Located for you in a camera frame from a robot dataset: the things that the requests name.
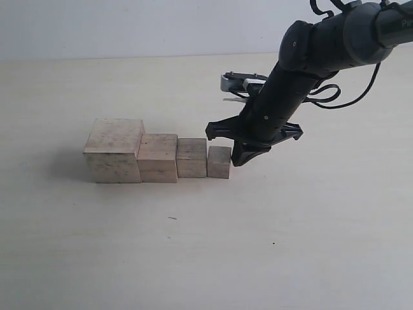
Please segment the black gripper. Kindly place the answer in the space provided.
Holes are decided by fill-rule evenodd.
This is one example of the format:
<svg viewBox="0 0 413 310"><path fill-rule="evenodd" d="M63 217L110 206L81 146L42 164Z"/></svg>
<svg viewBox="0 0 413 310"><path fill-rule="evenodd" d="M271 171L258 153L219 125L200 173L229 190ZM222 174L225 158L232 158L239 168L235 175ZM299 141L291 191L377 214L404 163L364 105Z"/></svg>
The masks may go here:
<svg viewBox="0 0 413 310"><path fill-rule="evenodd" d="M293 110L253 111L208 123L205 129L209 140L227 138L234 141L231 160L235 167L268 153L271 146L287 139L298 140L303 131L290 123Z"/></svg>

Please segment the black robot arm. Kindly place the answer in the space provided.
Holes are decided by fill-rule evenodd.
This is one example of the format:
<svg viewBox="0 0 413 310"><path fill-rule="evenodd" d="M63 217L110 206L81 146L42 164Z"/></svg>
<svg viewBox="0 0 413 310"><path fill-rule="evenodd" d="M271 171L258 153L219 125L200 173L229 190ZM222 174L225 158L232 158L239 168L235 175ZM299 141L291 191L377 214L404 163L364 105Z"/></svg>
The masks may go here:
<svg viewBox="0 0 413 310"><path fill-rule="evenodd" d="M330 88L328 80L341 70L374 65L379 68L398 45L412 41L412 3L335 1L339 14L321 11L311 2L322 21L294 22L286 31L275 67L268 76L226 72L221 76L223 92L244 103L231 118L210 122L209 140L228 138L234 142L231 160L244 165L287 139L299 139L302 130L290 118L302 103L323 109L330 99L315 95Z"/></svg>

